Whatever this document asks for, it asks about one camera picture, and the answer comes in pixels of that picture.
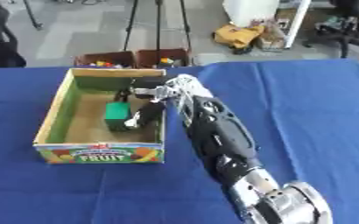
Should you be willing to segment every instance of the cardboard bin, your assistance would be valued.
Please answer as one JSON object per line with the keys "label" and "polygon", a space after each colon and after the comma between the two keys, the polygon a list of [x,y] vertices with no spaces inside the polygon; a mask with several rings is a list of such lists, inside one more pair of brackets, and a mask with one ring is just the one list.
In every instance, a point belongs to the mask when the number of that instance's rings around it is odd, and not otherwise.
{"label": "cardboard bin", "polygon": [[102,52],[78,56],[74,59],[75,66],[89,66],[97,61],[109,62],[123,67],[136,68],[136,60],[133,52]]}
{"label": "cardboard bin", "polygon": [[[153,68],[157,65],[156,50],[140,50],[137,52],[136,57],[138,68]],[[180,60],[183,67],[189,66],[189,55],[183,48],[161,49],[160,57],[169,58],[171,60]]]}
{"label": "cardboard bin", "polygon": [[[104,122],[106,103],[133,78],[165,70],[69,69],[33,142],[51,164],[163,163],[165,113],[142,129],[112,132]],[[132,113],[148,100],[129,98]]]}

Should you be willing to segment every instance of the green cube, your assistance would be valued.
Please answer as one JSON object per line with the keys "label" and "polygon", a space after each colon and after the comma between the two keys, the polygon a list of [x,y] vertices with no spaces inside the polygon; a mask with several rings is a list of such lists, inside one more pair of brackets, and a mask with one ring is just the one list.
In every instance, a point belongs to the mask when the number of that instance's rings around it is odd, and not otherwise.
{"label": "green cube", "polygon": [[104,121],[111,131],[126,131],[125,121],[131,118],[128,102],[110,102],[106,104]]}

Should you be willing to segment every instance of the robotic arm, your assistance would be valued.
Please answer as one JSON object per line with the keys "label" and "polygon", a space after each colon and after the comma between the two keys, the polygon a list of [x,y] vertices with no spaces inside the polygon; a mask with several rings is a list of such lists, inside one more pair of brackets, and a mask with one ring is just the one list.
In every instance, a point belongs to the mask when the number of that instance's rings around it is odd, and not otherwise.
{"label": "robotic arm", "polygon": [[327,202],[309,184],[279,187],[257,159],[249,131],[221,101],[191,75],[171,80],[136,80],[132,92],[152,98],[126,122],[143,126],[172,100],[198,157],[247,224],[332,224]]}

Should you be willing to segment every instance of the blue tablecloth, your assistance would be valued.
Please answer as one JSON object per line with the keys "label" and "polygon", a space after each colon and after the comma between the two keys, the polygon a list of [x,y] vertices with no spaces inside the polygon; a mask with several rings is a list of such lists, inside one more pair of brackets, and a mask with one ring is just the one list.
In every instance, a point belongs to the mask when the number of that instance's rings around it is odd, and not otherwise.
{"label": "blue tablecloth", "polygon": [[[0,69],[0,224],[240,223],[169,108],[165,164],[48,165],[32,148],[66,68]],[[223,63],[197,74],[244,122],[280,184],[309,182],[359,223],[359,64]]]}

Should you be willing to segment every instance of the floor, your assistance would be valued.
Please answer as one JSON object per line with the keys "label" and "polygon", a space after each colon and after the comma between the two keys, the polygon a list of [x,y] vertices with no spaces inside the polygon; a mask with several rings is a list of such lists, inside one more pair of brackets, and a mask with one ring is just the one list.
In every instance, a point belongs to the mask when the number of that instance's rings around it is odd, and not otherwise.
{"label": "floor", "polygon": [[[95,5],[30,0],[42,31],[30,24],[21,0],[15,4],[1,0],[11,12],[9,27],[18,36],[19,51],[27,58],[29,67],[70,66],[74,57],[85,53],[116,52],[123,48],[133,0],[105,0]],[[140,1],[137,21],[130,39],[130,49],[155,47],[155,1]],[[222,0],[185,0],[192,28],[192,57],[194,64],[206,65],[218,61],[250,60],[313,60],[339,56],[337,45],[316,45],[305,48],[299,37],[290,50],[262,52],[236,56],[222,45],[214,43],[211,32],[229,20],[222,9]],[[164,0],[162,47],[185,47],[179,0]],[[350,58],[359,60],[359,47],[351,47]]]}

